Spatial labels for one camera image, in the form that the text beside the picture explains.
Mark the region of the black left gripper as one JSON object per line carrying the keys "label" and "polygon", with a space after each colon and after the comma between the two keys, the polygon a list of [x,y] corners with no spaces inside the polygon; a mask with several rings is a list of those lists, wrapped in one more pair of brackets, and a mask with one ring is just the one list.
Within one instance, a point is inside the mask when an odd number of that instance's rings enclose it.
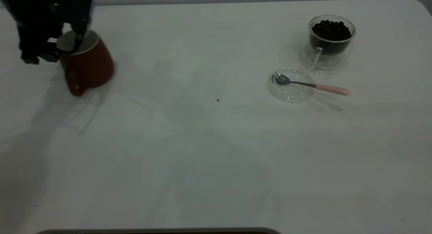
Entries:
{"label": "black left gripper", "polygon": [[[39,58],[56,63],[59,59],[56,43],[50,38],[63,34],[63,23],[71,24],[75,33],[76,53],[91,26],[94,0],[1,0],[19,26],[21,59],[26,64],[39,64]],[[31,25],[48,25],[32,27]]]}

